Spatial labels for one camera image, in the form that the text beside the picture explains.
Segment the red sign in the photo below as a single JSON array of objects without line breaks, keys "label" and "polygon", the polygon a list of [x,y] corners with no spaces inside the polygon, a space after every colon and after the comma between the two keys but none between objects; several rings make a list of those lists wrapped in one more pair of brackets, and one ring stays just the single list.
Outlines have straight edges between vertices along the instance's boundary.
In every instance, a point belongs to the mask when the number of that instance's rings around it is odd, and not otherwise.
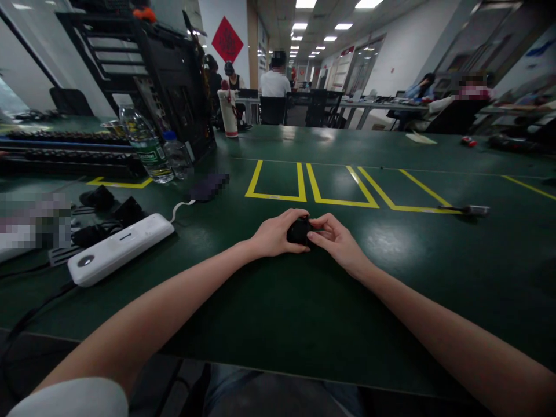
[{"label": "red sign", "polygon": [[243,48],[242,40],[226,17],[222,18],[214,34],[212,45],[224,61],[231,61],[232,63],[236,60],[239,52]]}]

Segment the bottle label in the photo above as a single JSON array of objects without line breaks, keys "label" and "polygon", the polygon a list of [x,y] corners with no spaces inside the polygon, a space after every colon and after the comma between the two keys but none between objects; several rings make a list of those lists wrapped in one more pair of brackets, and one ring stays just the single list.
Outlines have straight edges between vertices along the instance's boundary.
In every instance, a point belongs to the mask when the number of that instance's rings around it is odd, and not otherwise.
[{"label": "bottle label", "polygon": [[164,155],[164,151],[158,143],[146,144],[132,142],[131,146],[135,149],[139,160],[144,166],[153,167],[166,163],[166,155]]}]

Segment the white sleeve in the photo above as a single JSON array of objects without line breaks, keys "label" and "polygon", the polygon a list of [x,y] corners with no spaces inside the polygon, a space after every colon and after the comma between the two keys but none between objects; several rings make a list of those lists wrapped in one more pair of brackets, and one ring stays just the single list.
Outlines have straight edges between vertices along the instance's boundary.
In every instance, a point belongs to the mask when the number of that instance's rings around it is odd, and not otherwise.
[{"label": "white sleeve", "polygon": [[126,417],[122,387],[105,378],[65,381],[36,392],[17,404],[8,417]]},{"label": "white sleeve", "polygon": [[453,96],[449,96],[446,98],[442,98],[440,100],[433,101],[432,103],[429,103],[429,113],[431,114],[439,113],[442,110],[444,110],[446,107],[448,107],[453,101],[454,101]]}]

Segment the black shelf rack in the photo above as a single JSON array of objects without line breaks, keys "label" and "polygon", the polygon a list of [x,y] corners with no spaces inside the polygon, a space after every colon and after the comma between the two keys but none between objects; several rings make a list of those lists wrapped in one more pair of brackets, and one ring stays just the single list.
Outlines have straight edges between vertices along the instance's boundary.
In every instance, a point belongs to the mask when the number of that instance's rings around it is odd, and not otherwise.
[{"label": "black shelf rack", "polygon": [[176,132],[190,165],[216,148],[198,42],[131,14],[56,16],[116,113],[112,95],[130,95],[161,137]]}]

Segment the plastic bottle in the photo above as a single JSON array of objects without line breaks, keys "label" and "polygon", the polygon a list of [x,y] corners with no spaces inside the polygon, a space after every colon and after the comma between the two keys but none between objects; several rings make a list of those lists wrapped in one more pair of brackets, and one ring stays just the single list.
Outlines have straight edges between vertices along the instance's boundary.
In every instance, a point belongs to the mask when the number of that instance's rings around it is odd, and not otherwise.
[{"label": "plastic bottle", "polygon": [[164,153],[168,157],[168,162],[174,170],[176,178],[184,180],[187,177],[187,156],[185,155],[185,145],[177,140],[173,130],[164,132]]},{"label": "plastic bottle", "polygon": [[174,178],[155,132],[149,122],[133,107],[131,97],[119,98],[120,123],[127,140],[154,182],[164,184]]}]

